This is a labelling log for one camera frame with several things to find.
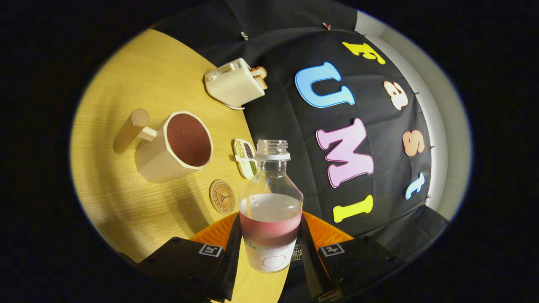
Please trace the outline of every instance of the bottle neck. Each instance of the bottle neck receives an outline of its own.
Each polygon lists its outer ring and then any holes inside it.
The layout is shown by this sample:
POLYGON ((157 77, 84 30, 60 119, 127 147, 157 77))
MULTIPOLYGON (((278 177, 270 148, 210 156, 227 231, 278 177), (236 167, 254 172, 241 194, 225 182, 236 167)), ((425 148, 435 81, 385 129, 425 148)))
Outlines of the bottle neck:
POLYGON ((286 175, 286 161, 260 162, 261 174, 286 175))

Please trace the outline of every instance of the wooden coaster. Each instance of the wooden coaster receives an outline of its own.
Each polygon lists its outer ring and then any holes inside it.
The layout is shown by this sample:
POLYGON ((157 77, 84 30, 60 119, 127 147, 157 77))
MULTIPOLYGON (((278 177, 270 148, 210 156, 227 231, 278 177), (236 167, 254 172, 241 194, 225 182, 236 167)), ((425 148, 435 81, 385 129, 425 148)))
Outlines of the wooden coaster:
POLYGON ((224 215, 230 214, 236 206, 236 198, 230 185, 219 179, 210 185, 210 201, 213 208, 224 215))

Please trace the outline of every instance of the wooden table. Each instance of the wooden table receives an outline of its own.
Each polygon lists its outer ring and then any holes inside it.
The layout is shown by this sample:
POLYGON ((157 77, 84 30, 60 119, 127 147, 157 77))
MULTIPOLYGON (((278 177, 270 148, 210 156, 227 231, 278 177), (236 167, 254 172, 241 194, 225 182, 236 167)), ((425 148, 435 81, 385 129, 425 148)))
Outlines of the wooden table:
MULTIPOLYGON (((251 134, 242 111, 206 94, 203 76, 215 68, 181 42, 147 30, 103 65, 82 97, 70 146, 75 188, 103 238, 137 263, 171 237, 189 238, 224 217, 210 203, 212 181, 225 180, 236 195, 248 183, 233 159, 232 141, 252 143, 251 134), (176 111, 200 117, 214 144, 211 163, 182 179, 147 182, 134 161, 141 139, 122 155, 112 148, 136 108, 149 112, 151 127, 176 111)), ((242 241, 233 302, 277 302, 287 273, 251 269, 242 241)))

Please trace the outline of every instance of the black fabric backdrop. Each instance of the black fabric backdrop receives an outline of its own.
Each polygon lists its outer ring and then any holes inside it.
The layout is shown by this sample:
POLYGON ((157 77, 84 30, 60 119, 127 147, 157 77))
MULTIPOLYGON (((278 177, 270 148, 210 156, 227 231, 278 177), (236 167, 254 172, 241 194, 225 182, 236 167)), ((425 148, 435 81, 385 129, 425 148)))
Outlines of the black fabric backdrop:
POLYGON ((185 43, 216 66, 239 57, 251 67, 263 66, 269 89, 245 105, 245 118, 255 143, 259 139, 288 141, 292 160, 287 172, 303 192, 303 209, 350 235, 368 233, 409 260, 447 224, 435 211, 420 208, 429 190, 430 150, 410 158, 402 144, 405 131, 418 129, 429 147, 429 132, 412 88, 398 68, 368 38, 353 31, 356 16, 355 9, 327 1, 212 1, 180 12, 154 29, 185 43), (322 22, 331 24, 331 31, 322 22), (242 31, 249 36, 247 41, 242 31), (356 56, 342 42, 367 43, 386 64, 356 56), (296 73, 324 61, 337 68, 342 80, 315 82, 314 92, 325 95, 346 85, 354 95, 354 105, 316 108, 301 97, 296 73), (391 104, 383 87, 386 80, 399 83, 408 96, 409 104, 401 111, 391 104), (319 147, 315 132, 346 127, 354 118, 360 118, 367 129, 367 138, 355 152, 371 155, 375 171, 333 188, 327 176, 333 162, 325 160, 329 150, 319 147), (425 185, 406 200, 404 191, 420 172, 425 174, 425 185), (367 195, 374 198, 369 214, 334 222, 335 206, 354 204, 367 195))

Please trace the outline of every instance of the blue letter u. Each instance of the blue letter u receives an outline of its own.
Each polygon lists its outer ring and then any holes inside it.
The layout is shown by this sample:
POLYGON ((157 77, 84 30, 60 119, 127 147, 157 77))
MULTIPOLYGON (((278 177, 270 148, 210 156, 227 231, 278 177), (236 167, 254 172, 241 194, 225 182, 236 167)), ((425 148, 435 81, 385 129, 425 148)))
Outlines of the blue letter u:
POLYGON ((320 66, 313 66, 298 71, 296 74, 296 87, 303 99, 314 107, 329 107, 345 102, 351 105, 355 104, 354 96, 346 86, 341 86, 341 90, 333 94, 317 95, 313 91, 313 83, 327 79, 341 81, 341 74, 338 73, 338 70, 333 64, 324 62, 320 66))

